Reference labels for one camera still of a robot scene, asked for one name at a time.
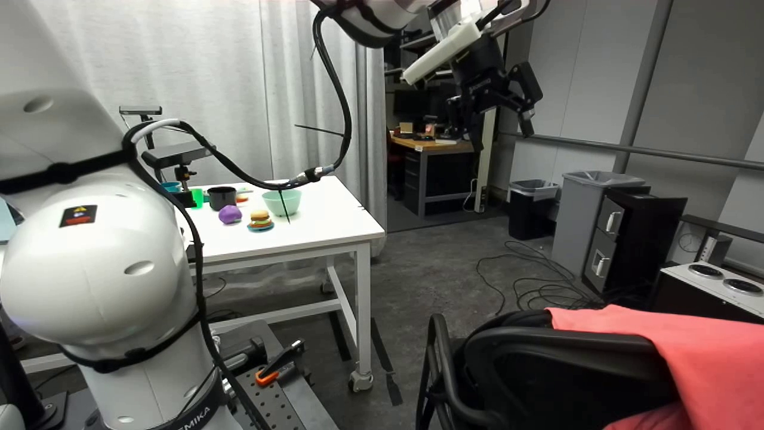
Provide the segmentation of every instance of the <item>black trash can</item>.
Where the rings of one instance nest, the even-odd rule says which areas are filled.
[[[509,234],[522,241],[551,238],[551,211],[557,209],[557,195],[558,186],[541,180],[514,182],[507,203]]]

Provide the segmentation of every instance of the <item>label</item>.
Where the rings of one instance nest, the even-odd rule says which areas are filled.
[[[63,216],[63,226],[59,227],[93,226],[96,222],[96,211],[97,211],[97,205],[66,209],[65,216]]]

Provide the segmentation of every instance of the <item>table leg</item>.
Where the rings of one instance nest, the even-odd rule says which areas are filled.
[[[372,391],[372,274],[371,274],[371,247],[356,251],[356,351],[359,363],[352,374],[352,392]]]
[[[430,156],[421,153],[421,197],[416,216],[426,217],[427,211],[427,173],[430,173]]]

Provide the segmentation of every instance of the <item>office chair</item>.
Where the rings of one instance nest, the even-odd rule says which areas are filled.
[[[558,333],[547,312],[509,314],[452,339],[430,318],[416,429],[601,430],[679,403],[664,360],[644,338]]]

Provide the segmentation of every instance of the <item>pink fabric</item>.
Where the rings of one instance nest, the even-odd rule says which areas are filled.
[[[693,426],[681,404],[667,404],[661,410],[615,422],[604,430],[693,430]]]
[[[557,330],[652,339],[672,369],[695,430],[764,429],[764,326],[620,307],[549,312]]]

